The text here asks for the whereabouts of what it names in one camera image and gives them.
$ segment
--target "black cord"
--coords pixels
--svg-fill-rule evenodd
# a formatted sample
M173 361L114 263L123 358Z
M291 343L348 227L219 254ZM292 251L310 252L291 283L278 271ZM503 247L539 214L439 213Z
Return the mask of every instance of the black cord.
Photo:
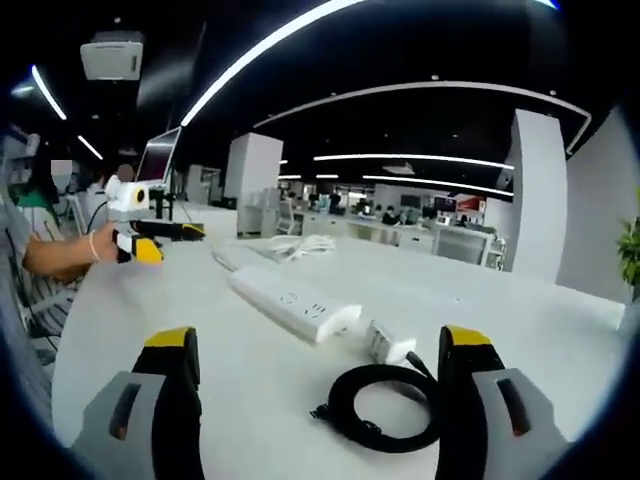
M93 215L91 216L91 220L89 220L89 223L87 224L87 231L85 232L86 235L89 235L89 232L91 232L91 225L93 225L93 221L96 219L96 215L98 214L100 209L104 207L106 204L107 204L107 200L105 200L100 205L98 205L98 208L96 208L96 211L93 212Z
M363 447L379 452L414 452L435 443L440 438L438 382L415 353L410 352L407 360L421 373L395 365L365 365L342 374L331 387L327 404L311 412L311 416L325 420L339 433ZM422 433L408 438L390 437L374 423L358 416L354 408L358 392L373 383L386 381L406 383L422 392L431 417Z

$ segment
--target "computer monitor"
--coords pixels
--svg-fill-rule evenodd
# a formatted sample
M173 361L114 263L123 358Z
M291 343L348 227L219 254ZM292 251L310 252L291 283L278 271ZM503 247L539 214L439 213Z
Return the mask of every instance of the computer monitor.
M182 127L174 128L147 142L136 173L136 182L143 182L150 188L167 185L171 159L181 131Z

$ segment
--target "white pillar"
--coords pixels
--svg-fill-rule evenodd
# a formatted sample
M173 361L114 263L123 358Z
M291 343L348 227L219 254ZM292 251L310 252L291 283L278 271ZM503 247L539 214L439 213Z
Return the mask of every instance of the white pillar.
M505 270L555 283L567 223L567 162L558 119L516 110L513 224Z
M224 196L235 198L238 208L238 232L260 232L261 196L277 188L283 142L249 133L236 138L229 148Z
M640 154L620 108L567 163L568 212L558 285L621 303L632 289L622 281L616 241L621 220L640 212Z

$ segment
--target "power plug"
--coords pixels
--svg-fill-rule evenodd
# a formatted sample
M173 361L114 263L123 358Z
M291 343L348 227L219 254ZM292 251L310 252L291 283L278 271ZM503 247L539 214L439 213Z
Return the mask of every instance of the power plug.
M404 362L407 353L416 349L415 338L398 340L375 320L372 320L364 337L365 348L376 363L399 365Z

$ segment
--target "white table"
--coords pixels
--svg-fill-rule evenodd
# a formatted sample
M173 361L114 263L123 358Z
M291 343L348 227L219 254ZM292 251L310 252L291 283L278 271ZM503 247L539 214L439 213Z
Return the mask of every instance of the white table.
M294 211L302 222L304 236L321 234L351 237L376 243L398 244L400 248L455 258L486 266L493 235L463 227L434 224L433 230L417 226L384 225L375 219L354 215L332 215Z
M268 262L243 247L227 251L246 263ZM377 453L309 416L341 373L368 363L355 335L310 346L230 291L228 273L205 244L173 244L165 253L161 268L99 265L87 275L53 380L53 423L63 444L78 436L83 409L98 391L116 372L131 369L146 338L188 324L198 334L200 450L210 478L435 474L437 445L406 455ZM347 238L337 240L332 254L305 257L285 272L362 302L363 322L375 317L416 336L417 353L432 372L443 324L482 331L507 366L520 368L551 399L569 440L602 407L623 361L626 343L615 332L622 305L510 273ZM424 413L385 404L381 388L361 393L369 400L366 417L383 429L392 424L392 434L416 433Z

